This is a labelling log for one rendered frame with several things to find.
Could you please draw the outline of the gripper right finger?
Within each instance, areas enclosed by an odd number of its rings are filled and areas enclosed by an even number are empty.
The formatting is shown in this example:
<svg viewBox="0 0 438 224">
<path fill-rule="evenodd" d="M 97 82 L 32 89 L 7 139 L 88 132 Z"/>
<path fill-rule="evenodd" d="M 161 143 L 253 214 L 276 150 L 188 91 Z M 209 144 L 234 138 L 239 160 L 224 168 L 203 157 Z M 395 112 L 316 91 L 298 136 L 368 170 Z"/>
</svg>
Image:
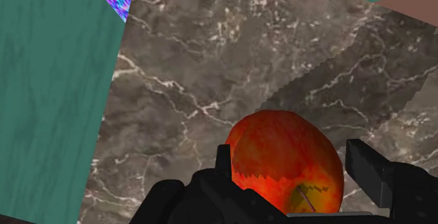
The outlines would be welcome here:
<svg viewBox="0 0 438 224">
<path fill-rule="evenodd" d="M 438 224 L 438 177 L 393 162 L 360 139 L 346 141 L 345 170 L 394 224 Z"/>
</svg>

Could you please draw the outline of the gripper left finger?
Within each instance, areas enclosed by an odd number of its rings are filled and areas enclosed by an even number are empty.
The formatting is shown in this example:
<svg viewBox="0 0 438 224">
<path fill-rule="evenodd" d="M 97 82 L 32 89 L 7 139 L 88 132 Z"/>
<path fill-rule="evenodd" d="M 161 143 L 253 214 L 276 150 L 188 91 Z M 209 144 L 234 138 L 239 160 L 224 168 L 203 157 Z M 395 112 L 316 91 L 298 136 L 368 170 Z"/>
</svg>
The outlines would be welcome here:
<svg viewBox="0 0 438 224">
<path fill-rule="evenodd" d="M 232 181 L 230 146 L 219 145 L 215 166 L 196 171 L 188 185 L 155 183 L 129 224 L 287 224 L 257 192 Z"/>
</svg>

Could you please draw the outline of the red apple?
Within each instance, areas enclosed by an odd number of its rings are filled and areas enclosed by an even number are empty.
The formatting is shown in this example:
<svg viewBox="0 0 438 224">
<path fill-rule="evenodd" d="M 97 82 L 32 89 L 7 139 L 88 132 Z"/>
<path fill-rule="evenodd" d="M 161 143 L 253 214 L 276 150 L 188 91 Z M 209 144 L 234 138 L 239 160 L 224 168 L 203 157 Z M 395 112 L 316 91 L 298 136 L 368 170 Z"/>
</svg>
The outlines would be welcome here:
<svg viewBox="0 0 438 224">
<path fill-rule="evenodd" d="M 294 112 L 262 110 L 230 131 L 232 180 L 282 213 L 336 213 L 343 165 L 331 141 Z"/>
</svg>

